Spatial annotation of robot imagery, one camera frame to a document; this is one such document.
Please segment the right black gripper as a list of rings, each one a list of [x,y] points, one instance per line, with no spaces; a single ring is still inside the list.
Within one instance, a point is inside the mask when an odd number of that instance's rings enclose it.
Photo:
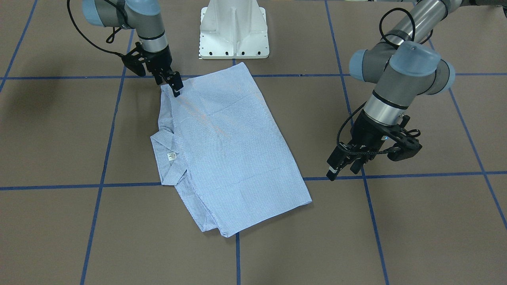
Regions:
[[[146,76],[146,72],[150,72],[158,85],[168,84],[174,97],[180,95],[183,81],[181,74],[172,70],[172,55],[168,45],[160,51],[150,52],[144,49],[141,42],[136,42],[129,53],[121,56],[121,60],[134,74]]]

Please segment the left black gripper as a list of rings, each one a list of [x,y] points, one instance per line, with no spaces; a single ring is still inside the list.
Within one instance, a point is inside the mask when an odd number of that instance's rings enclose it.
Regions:
[[[345,144],[340,141],[341,132],[350,119],[359,113],[350,129],[351,139]],[[410,116],[401,115],[401,123],[383,125],[371,119],[364,110],[355,110],[337,132],[337,146],[328,157],[329,166],[326,177],[335,181],[340,171],[350,165],[350,171],[358,174],[364,164],[378,155],[386,154],[391,161],[401,161],[414,157],[422,145],[417,139],[420,130],[406,130]]]

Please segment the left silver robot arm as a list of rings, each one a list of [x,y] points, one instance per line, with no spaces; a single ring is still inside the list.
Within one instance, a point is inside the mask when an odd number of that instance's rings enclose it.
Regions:
[[[370,50],[358,50],[349,61],[350,76],[374,83],[370,98],[347,119],[356,117],[346,144],[337,140],[329,156],[327,178],[334,181],[346,166],[357,174],[377,155],[391,161],[414,157],[422,145],[418,129],[406,130],[407,109],[416,96],[435,95],[449,89],[455,80],[451,63],[424,45],[436,25],[458,8],[506,6],[505,0],[419,0],[411,11],[388,32],[379,21],[381,40]]]

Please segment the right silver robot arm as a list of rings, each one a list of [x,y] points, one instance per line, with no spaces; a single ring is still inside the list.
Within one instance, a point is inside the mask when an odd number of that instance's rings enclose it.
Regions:
[[[175,97],[180,95],[183,82],[171,67],[172,55],[157,0],[84,0],[82,11],[92,25],[135,30],[139,38],[135,47],[125,55],[114,54],[137,76],[149,72],[157,85],[167,83]]]

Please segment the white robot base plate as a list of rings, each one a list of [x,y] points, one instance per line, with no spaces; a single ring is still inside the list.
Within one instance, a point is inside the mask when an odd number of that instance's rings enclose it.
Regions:
[[[200,11],[199,58],[265,59],[266,10],[256,0],[211,0]]]

